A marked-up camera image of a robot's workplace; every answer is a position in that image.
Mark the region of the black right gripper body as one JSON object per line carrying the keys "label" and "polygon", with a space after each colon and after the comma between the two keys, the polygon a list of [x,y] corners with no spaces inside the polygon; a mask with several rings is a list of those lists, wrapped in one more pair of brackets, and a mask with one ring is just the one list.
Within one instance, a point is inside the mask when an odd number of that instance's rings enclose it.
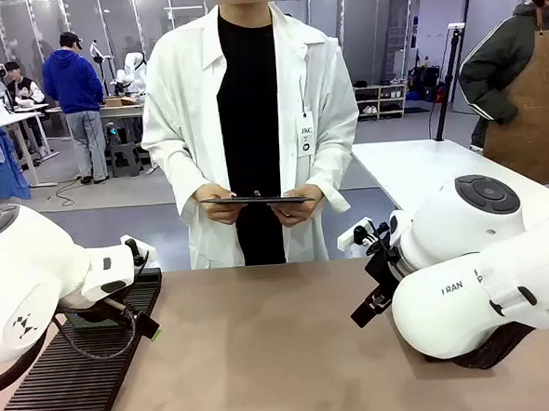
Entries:
{"label": "black right gripper body", "polygon": [[367,250],[370,257],[365,272],[376,282],[372,292],[374,298],[391,298],[402,279],[395,265],[400,260],[395,248],[384,242],[375,242]]}

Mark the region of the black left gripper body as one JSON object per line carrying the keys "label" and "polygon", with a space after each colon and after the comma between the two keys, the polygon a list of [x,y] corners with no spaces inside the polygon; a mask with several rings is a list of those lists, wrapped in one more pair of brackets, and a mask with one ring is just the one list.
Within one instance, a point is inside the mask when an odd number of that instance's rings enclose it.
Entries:
{"label": "black left gripper body", "polygon": [[118,324],[123,319],[123,311],[108,304],[101,304],[69,315],[72,325]]}

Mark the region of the person's left hand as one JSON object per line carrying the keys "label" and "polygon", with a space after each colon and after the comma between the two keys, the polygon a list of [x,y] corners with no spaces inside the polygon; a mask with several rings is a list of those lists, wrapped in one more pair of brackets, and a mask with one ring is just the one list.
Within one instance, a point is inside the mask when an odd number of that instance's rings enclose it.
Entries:
{"label": "person's left hand", "polygon": [[285,192],[284,195],[286,197],[308,198],[308,201],[305,202],[270,203],[270,207],[276,214],[279,223],[286,228],[292,228],[310,219],[324,197],[319,187],[314,184],[303,185],[295,190]]}

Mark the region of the person's right hand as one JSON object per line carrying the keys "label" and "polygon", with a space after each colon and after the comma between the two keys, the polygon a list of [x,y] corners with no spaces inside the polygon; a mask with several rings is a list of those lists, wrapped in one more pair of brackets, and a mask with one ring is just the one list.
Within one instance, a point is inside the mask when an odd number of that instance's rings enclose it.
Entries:
{"label": "person's right hand", "polygon": [[226,225],[235,224],[241,209],[247,205],[209,203],[208,199],[230,199],[233,197],[234,194],[228,189],[214,183],[201,186],[193,194],[193,198],[206,211],[209,219]]}

